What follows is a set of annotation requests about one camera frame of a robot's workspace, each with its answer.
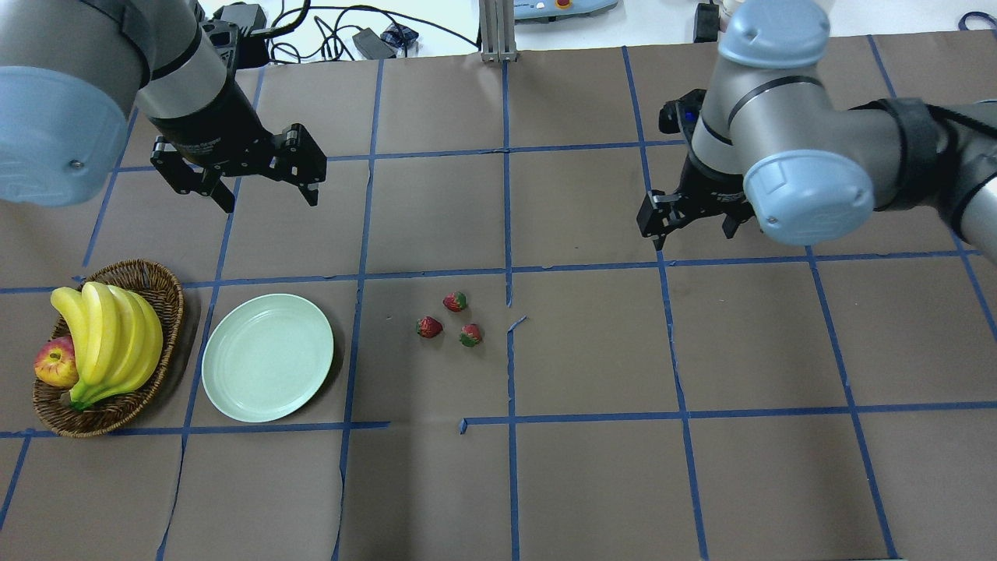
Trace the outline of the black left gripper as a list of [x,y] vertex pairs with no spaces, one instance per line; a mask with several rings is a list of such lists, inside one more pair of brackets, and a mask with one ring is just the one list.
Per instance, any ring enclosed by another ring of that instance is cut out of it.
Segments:
[[326,155],[300,123],[279,135],[267,129],[163,130],[153,143],[150,163],[172,191],[206,196],[225,213],[234,212],[235,196],[221,175],[263,175],[287,182],[314,207],[327,174]]

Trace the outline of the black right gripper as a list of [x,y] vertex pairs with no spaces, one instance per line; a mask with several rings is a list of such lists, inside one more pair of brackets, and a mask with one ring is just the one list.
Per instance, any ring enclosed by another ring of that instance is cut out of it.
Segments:
[[693,134],[706,94],[704,89],[693,89],[659,110],[659,131],[682,135],[688,150],[676,191],[651,189],[636,216],[641,237],[652,239],[655,251],[662,251],[666,238],[692,221],[723,214],[720,228],[726,239],[733,239],[741,224],[756,215],[745,198],[741,175],[715,171],[694,153]]

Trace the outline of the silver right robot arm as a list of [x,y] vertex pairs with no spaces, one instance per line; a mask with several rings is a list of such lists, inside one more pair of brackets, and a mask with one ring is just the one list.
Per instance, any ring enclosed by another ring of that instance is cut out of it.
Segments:
[[875,212],[930,206],[965,244],[996,255],[995,102],[883,98],[837,110],[818,75],[830,21],[812,1],[748,1],[718,44],[707,89],[670,101],[662,132],[683,135],[678,187],[636,216],[660,251],[670,233],[751,219],[784,245],[822,244]]

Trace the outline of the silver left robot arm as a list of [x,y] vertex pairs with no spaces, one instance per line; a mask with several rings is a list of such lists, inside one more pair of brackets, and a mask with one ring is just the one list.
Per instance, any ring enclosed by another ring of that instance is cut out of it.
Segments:
[[310,206],[326,155],[299,123],[263,127],[235,75],[262,64],[267,27],[207,19],[196,1],[4,1],[1,196],[71,206],[117,167],[132,110],[159,132],[150,163],[179,195],[234,210],[224,178],[295,185]]

